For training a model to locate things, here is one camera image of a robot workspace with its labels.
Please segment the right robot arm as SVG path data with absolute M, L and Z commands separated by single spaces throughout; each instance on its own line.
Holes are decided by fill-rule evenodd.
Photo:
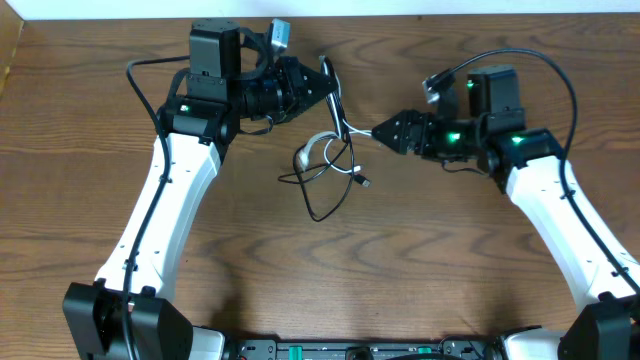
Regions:
M 578 317 L 566 332 L 529 327 L 488 345 L 488 359 L 636 359 L 639 263 L 585 196 L 564 150 L 544 128 L 529 129 L 510 65 L 467 76 L 470 118 L 457 116 L 451 75 L 423 86 L 434 113 L 403 110 L 372 130 L 394 152 L 446 165 L 475 160 L 526 215 L 560 268 Z

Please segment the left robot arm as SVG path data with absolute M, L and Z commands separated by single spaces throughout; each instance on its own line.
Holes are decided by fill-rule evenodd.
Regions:
M 174 306 L 177 271 L 199 205 L 244 119 L 289 122 L 336 82 L 286 52 L 290 26 L 263 33 L 199 19 L 165 102 L 149 114 L 157 137 L 129 222 L 91 284 L 72 283 L 63 312 L 83 359 L 232 359 L 217 330 Z

